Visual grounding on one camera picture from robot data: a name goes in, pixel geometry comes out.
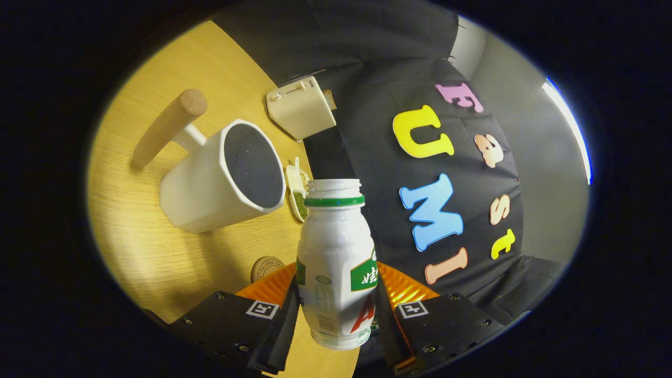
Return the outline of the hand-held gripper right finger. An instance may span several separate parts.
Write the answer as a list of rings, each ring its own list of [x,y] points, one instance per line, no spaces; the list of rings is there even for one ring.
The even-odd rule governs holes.
[[[377,264],[376,314],[384,358],[396,376],[444,368],[505,328],[464,295],[440,295],[384,263]]]

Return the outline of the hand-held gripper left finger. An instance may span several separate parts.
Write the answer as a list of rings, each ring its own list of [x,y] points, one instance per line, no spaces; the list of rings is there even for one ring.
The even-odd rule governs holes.
[[[168,330],[236,369],[276,375],[286,368],[298,311],[291,263],[237,293],[217,290]]]

